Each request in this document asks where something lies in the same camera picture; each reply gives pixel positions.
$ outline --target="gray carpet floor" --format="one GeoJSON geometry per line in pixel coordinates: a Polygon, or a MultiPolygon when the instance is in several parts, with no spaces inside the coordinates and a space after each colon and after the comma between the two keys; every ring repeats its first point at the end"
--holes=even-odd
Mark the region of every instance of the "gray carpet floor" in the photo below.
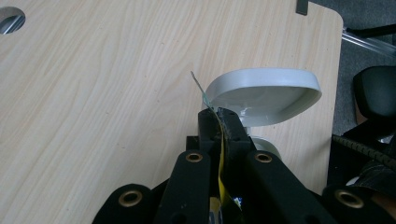
{"type": "MultiPolygon", "coordinates": [[[[396,23],[396,0],[309,0],[338,12],[344,27],[366,29],[396,23]]],[[[391,43],[392,36],[379,39],[391,43]]],[[[357,125],[352,78],[359,71],[376,65],[396,65],[396,58],[364,49],[345,40],[341,45],[332,132],[342,134],[357,125]]]]}

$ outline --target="white container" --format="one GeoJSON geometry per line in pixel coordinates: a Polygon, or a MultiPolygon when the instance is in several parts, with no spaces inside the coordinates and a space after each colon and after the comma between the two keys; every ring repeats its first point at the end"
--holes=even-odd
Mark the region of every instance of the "white container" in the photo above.
{"type": "MultiPolygon", "coordinates": [[[[247,129],[291,119],[321,96],[314,74],[289,68],[232,71],[212,81],[205,93],[215,110],[218,107],[232,110],[247,129]]],[[[267,140],[260,137],[252,137],[252,140],[256,147],[270,148],[273,153],[275,149],[279,155],[267,140]]]]}

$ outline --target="white plastic lid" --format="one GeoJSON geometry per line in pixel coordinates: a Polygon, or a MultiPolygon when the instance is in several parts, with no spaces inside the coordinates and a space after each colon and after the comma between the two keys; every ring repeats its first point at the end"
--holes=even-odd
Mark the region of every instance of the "white plastic lid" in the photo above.
{"type": "Polygon", "coordinates": [[[217,77],[206,95],[214,107],[237,113],[245,127],[257,127],[302,113],[321,91],[315,75],[305,70],[249,68],[217,77]]]}

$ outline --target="brass threaded hole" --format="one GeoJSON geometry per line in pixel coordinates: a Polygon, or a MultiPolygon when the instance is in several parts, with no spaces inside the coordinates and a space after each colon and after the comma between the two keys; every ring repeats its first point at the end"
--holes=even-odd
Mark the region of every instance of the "brass threaded hole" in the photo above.
{"type": "Polygon", "coordinates": [[[203,156],[199,153],[192,152],[186,156],[186,160],[190,162],[198,162],[201,161],[203,156]]]}
{"type": "Polygon", "coordinates": [[[335,193],[335,198],[338,202],[351,207],[351,208],[363,208],[364,202],[363,200],[356,196],[355,194],[346,191],[344,189],[339,189],[335,193]]]}
{"type": "Polygon", "coordinates": [[[272,161],[272,157],[265,153],[258,153],[258,154],[256,154],[256,156],[254,156],[254,158],[256,159],[256,161],[259,161],[259,162],[271,162],[272,161]]]}
{"type": "Polygon", "coordinates": [[[123,207],[132,207],[140,203],[143,194],[139,190],[128,190],[119,197],[119,204],[123,207]]]}

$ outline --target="wood grain surface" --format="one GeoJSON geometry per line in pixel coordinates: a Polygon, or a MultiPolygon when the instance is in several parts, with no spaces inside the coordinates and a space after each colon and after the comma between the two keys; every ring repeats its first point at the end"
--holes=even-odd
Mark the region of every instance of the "wood grain surface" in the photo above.
{"type": "Polygon", "coordinates": [[[116,188],[153,188],[197,134],[203,87],[249,67],[306,69],[323,95],[253,130],[315,192],[325,186],[341,17],[294,0],[0,0],[0,220],[91,223],[116,188]]]}

